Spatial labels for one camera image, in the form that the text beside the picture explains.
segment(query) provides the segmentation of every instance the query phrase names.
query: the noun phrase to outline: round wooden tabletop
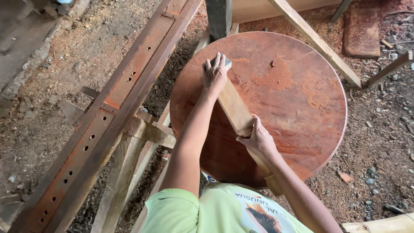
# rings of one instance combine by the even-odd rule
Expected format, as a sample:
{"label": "round wooden tabletop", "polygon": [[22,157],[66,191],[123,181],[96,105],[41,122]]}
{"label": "round wooden tabletop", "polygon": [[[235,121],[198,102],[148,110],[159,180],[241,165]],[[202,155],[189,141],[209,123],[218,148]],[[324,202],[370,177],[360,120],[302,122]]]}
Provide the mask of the round wooden tabletop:
{"label": "round wooden tabletop", "polygon": [[[260,117],[293,171],[305,180],[320,170],[345,132],[344,89],[318,52],[281,34],[235,34],[195,54],[181,71],[171,94],[171,124],[176,137],[201,94],[201,65],[217,52],[232,61],[229,79],[248,109]],[[236,137],[216,102],[201,152],[201,169],[221,182],[266,188],[263,172]]]}

